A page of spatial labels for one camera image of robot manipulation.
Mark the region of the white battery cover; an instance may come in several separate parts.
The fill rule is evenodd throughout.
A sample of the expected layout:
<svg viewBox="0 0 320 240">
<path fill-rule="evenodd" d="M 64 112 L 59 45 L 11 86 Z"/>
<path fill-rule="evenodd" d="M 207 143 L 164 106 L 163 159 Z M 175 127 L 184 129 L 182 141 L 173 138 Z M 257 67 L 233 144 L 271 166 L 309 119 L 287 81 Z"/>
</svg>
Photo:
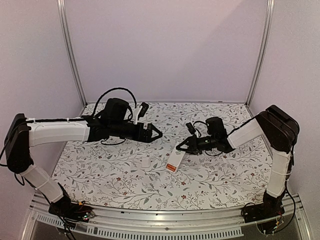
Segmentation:
<svg viewBox="0 0 320 240">
<path fill-rule="evenodd" d="M 142 167 L 143 169 L 147 169 L 147 168 L 149 168 L 150 166 L 151 166 L 151 160 L 150 160 L 149 158 L 142 160 L 142 162 L 141 162 L 141 167 Z"/>
</svg>

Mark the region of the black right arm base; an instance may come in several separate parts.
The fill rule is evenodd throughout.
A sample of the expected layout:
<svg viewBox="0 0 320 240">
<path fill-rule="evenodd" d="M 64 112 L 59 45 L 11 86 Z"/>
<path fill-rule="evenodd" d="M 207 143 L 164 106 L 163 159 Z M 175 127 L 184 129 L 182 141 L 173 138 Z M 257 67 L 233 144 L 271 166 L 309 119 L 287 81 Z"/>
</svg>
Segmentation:
<svg viewBox="0 0 320 240">
<path fill-rule="evenodd" d="M 265 220 L 285 213 L 282 200 L 285 196 L 283 192 L 278 197 L 269 195 L 266 191 L 263 194 L 262 203 L 248 203 L 241 209 L 241 216 L 245 223 Z"/>
</svg>

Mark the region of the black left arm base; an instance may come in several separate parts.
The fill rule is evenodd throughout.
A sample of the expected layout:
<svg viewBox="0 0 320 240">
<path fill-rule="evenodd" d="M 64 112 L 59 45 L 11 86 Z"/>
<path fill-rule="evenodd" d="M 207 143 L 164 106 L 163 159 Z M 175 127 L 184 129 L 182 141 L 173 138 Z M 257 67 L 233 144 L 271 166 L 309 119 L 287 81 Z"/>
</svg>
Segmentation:
<svg viewBox="0 0 320 240">
<path fill-rule="evenodd" d="M 62 198 L 57 202 L 51 202 L 48 212 L 62 217 L 72 222 L 88 222 L 95 216 L 93 208 L 86 205 L 86 201 L 72 202 L 66 190 L 58 183 L 62 189 Z"/>
</svg>

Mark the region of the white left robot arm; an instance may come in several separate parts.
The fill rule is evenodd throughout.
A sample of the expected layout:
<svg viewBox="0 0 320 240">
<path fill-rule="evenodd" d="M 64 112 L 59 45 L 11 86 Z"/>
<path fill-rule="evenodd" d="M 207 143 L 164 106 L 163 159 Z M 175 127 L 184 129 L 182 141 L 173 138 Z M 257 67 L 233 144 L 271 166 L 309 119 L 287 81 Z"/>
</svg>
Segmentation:
<svg viewBox="0 0 320 240">
<path fill-rule="evenodd" d="M 69 141 L 98 142 L 109 137 L 151 143 L 163 134 L 153 124 L 138 121 L 148 108 L 145 102 L 131 108 L 123 99 L 110 98 L 100 112 L 78 118 L 36 119 L 19 113 L 11 123 L 0 153 L 6 159 L 4 166 L 55 203 L 55 209 L 63 217 L 70 217 L 75 211 L 74 205 L 68 201 L 63 187 L 34 164 L 30 147 Z"/>
</svg>

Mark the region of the white remote control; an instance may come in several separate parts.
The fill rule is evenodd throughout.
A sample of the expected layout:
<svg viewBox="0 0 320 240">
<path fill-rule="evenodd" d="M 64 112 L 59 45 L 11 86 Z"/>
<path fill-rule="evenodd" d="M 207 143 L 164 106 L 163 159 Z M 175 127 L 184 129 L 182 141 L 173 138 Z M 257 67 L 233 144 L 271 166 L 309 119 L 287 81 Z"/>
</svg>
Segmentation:
<svg viewBox="0 0 320 240">
<path fill-rule="evenodd" d="M 169 158 L 167 160 L 165 168 L 167 169 L 167 164 L 171 164 L 171 165 L 176 167 L 175 171 L 171 171 L 169 169 L 167 169 L 167 170 L 172 172 L 172 173 L 176 173 L 178 168 L 179 168 L 179 166 L 180 166 L 181 161 L 184 158 L 184 155 L 185 155 L 185 152 L 182 152 L 182 151 L 174 149 L 171 152 L 171 154 L 170 154 L 170 156 L 169 156 Z"/>
</svg>

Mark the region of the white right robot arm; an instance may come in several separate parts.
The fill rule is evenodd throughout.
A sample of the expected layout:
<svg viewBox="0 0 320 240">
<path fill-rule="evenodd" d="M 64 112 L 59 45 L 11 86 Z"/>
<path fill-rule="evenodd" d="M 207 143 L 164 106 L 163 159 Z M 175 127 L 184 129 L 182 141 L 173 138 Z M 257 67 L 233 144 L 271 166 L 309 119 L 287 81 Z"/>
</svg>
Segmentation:
<svg viewBox="0 0 320 240">
<path fill-rule="evenodd" d="M 277 199 L 285 192 L 295 164 L 294 151 L 300 133 L 300 125 L 293 117 L 273 104 L 230 132 L 217 116 L 206 119 L 205 125 L 207 136 L 198 137 L 194 126 L 188 123 L 191 135 L 176 145 L 176 150 L 200 155 L 204 151 L 216 149 L 228 154 L 244 145 L 262 140 L 272 160 L 265 195 Z"/>
</svg>

